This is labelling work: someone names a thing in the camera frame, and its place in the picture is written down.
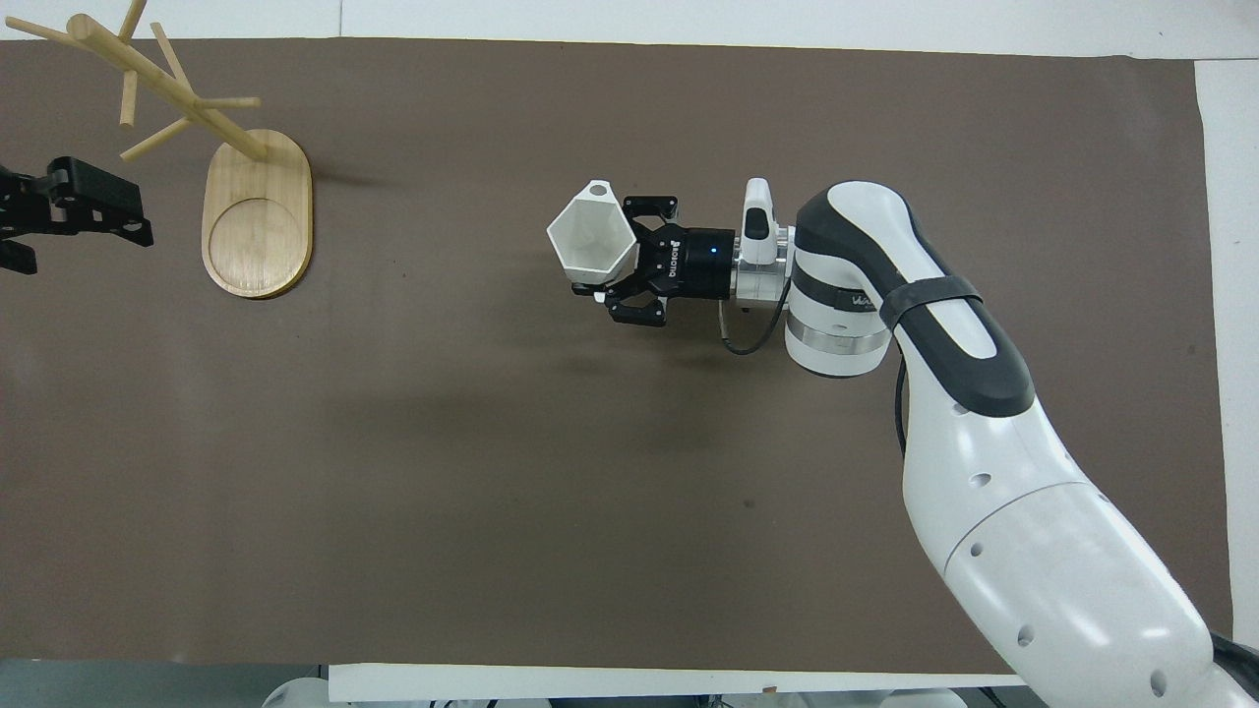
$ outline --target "gray floor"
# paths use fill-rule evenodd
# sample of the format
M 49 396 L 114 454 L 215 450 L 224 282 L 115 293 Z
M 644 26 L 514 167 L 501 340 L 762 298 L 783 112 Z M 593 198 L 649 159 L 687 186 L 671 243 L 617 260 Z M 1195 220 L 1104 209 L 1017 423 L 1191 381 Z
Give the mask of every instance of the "gray floor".
M 190 666 L 130 661 L 30 661 L 0 660 L 0 705 L 21 708 L 259 708 L 279 684 L 319 675 L 319 668 L 287 665 Z M 974 689 L 959 689 L 968 708 L 993 708 Z M 1042 708 L 1026 688 L 1000 688 L 1007 708 Z M 771 708 L 786 695 L 726 697 L 743 708 Z M 558 708 L 687 708 L 687 698 L 556 700 Z

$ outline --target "velcro strap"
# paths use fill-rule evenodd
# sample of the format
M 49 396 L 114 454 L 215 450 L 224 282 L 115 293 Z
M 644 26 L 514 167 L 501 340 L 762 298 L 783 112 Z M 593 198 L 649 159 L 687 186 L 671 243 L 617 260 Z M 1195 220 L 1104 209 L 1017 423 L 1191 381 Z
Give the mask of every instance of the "velcro strap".
M 909 310 L 919 305 L 929 305 L 942 300 L 956 300 L 958 297 L 973 297 L 981 302 L 983 301 L 980 297 L 980 291 L 974 290 L 971 281 L 962 276 L 915 280 L 893 290 L 883 299 L 883 306 L 879 307 L 879 317 L 883 319 L 883 323 L 888 325 L 888 330 L 890 331 L 896 329 L 900 317 Z

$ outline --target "black cable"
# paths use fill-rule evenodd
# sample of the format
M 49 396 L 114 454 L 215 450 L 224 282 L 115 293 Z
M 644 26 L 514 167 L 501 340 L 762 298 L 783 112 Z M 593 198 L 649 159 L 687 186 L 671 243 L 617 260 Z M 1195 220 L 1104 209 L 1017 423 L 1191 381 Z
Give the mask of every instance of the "black cable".
M 1000 698 L 997 698 L 997 692 L 992 690 L 991 688 L 982 687 L 980 688 L 980 693 L 988 697 L 988 700 L 991 700 L 992 704 L 996 705 L 997 708 L 1006 708 L 1006 704 L 1002 703 Z
M 718 321 L 721 324 L 721 344 L 725 345 L 725 349 L 730 354 L 734 354 L 735 357 L 747 357 L 748 354 L 754 354 L 758 349 L 764 346 L 765 343 L 769 341 L 769 336 L 774 334 L 774 328 L 778 326 L 778 317 L 781 317 L 783 314 L 783 306 L 787 304 L 787 294 L 789 291 L 791 291 L 791 280 L 787 280 L 787 282 L 783 283 L 783 294 L 781 297 L 778 297 L 778 305 L 774 307 L 773 319 L 769 320 L 769 325 L 765 328 L 764 334 L 760 335 L 760 339 L 758 339 L 755 344 L 753 344 L 747 349 L 739 349 L 730 343 L 730 333 L 728 333 L 725 329 L 725 302 L 718 300 L 716 315 L 718 315 Z
M 896 443 L 900 445 L 900 456 L 905 456 L 905 355 L 900 355 L 900 367 L 896 369 L 896 401 L 893 414 L 896 417 Z

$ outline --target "wooden base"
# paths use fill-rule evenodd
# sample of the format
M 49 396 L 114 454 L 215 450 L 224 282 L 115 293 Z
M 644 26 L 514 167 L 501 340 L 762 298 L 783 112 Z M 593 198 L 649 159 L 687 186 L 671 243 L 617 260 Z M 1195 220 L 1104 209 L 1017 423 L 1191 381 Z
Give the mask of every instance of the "wooden base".
M 251 130 L 267 146 L 252 160 L 220 145 L 210 160 L 201 210 L 201 260 L 219 287 L 274 297 L 301 280 L 313 251 L 311 166 L 288 136 Z

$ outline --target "robotic arm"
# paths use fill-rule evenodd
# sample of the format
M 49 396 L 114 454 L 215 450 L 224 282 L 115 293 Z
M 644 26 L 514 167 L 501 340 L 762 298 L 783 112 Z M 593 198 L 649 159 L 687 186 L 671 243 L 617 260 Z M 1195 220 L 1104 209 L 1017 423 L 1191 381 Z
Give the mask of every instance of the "robotic arm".
M 590 183 L 548 228 L 573 291 L 617 321 L 656 326 L 669 297 L 777 300 L 788 354 L 827 377 L 872 370 L 895 338 L 913 391 L 904 496 L 914 530 L 971 620 L 1046 703 L 1259 705 L 1254 651 L 1212 636 L 1075 465 L 1019 350 L 899 194 L 836 184 L 782 227 L 768 184 L 754 179 L 738 243 L 730 231 L 677 226 L 669 197 L 647 198 L 671 207 L 648 229 L 636 220 L 643 199 L 617 210 L 611 186 Z M 575 262 L 601 267 L 578 272 Z M 627 317 L 623 299 L 643 292 L 656 299 Z

